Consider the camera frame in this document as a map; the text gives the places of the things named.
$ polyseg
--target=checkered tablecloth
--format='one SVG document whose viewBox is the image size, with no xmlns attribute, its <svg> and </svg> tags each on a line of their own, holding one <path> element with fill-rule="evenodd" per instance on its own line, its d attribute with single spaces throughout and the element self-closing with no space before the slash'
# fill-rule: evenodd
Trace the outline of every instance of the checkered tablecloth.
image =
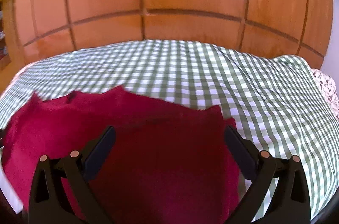
<svg viewBox="0 0 339 224">
<path fill-rule="evenodd" d="M 73 90 L 102 93 L 124 85 L 131 92 L 191 108 L 219 104 L 242 137 L 273 156 L 300 156 L 311 216 L 339 182 L 339 122 L 305 60 L 272 60 L 215 45 L 174 40 L 125 42 L 58 55 L 29 67 L 0 99 L 0 128 L 35 91 L 44 100 Z M 266 211 L 274 181 L 256 218 Z"/>
</svg>

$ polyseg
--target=maroon fabric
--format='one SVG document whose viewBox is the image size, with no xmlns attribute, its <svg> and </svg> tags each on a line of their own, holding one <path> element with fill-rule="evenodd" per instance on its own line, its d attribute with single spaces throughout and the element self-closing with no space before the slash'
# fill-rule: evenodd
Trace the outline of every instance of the maroon fabric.
<svg viewBox="0 0 339 224">
<path fill-rule="evenodd" d="M 223 143 L 225 123 L 235 126 L 219 106 L 192 110 L 122 87 L 46 102 L 33 95 L 11 118 L 2 163 L 28 208 L 41 155 L 67 156 L 113 125 L 116 144 L 90 187 L 117 224 L 223 223 L 238 204 L 239 174 Z"/>
</svg>

